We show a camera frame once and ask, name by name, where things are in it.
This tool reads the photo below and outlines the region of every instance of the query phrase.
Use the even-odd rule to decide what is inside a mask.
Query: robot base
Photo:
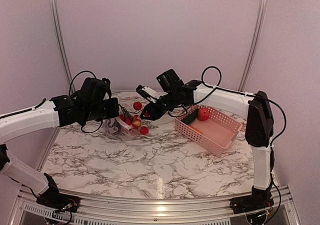
[[[234,214],[241,214],[273,206],[275,202],[272,198],[271,187],[272,182],[266,190],[252,187],[251,195],[232,198],[230,208]]]
[[[38,204],[57,209],[59,212],[68,204],[71,204],[71,207],[68,209],[72,213],[76,213],[79,207],[80,198],[60,193],[53,178],[46,173],[44,173],[44,175],[48,179],[49,188],[37,198],[36,202]]]

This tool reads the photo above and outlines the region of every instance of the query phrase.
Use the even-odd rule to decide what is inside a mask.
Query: marble tabletop
[[[135,92],[116,92],[129,110],[133,102],[146,102]],[[143,123],[149,135],[131,139],[110,137],[106,127],[83,133],[78,124],[63,127],[52,147],[43,172],[58,187],[87,194],[150,199],[206,198],[249,192],[253,185],[253,157],[241,132],[221,157],[175,131],[174,118],[164,115]],[[93,131],[96,122],[85,129]]]

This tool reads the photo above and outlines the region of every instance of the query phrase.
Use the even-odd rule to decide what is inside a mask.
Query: green cucumber
[[[199,108],[194,110],[192,113],[190,113],[188,116],[186,116],[184,119],[181,120],[184,124],[190,125],[193,123],[194,120],[198,117]]]

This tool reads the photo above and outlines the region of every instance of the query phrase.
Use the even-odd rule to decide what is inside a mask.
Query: clear plastic bag
[[[107,137],[110,139],[133,140],[140,136],[137,129],[134,129],[131,125],[126,124],[119,117],[107,119],[104,124]]]

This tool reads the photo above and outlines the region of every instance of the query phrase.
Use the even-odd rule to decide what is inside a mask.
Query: white arm segment
[[[55,107],[54,102],[46,101],[37,109],[0,119],[0,145],[24,134],[58,127],[59,116]]]
[[[31,188],[36,194],[43,194],[48,188],[48,179],[46,176],[25,164],[19,158],[14,156],[9,150],[6,151],[10,162],[7,162],[0,174],[22,183]]]
[[[212,88],[208,88],[203,84],[199,85],[193,93],[194,102],[203,99]],[[228,91],[215,90],[212,95],[201,102],[201,105],[217,108],[233,114],[239,115],[244,119],[248,118],[249,101],[253,97],[244,96]],[[256,189],[266,190],[271,182],[270,178],[270,153],[271,147],[255,147],[251,146],[253,153],[254,181],[253,186]]]
[[[254,180],[253,186],[256,189],[266,190],[270,183],[270,159],[271,147],[255,147],[251,146],[253,154]]]
[[[197,103],[203,99],[208,93],[212,91],[212,88],[208,88],[203,84],[197,86],[193,93],[194,102]],[[253,97],[243,96],[240,94],[215,90],[207,99],[201,102],[201,105],[206,105],[209,107],[217,108],[233,114],[237,114],[244,119],[248,117],[249,101]]]

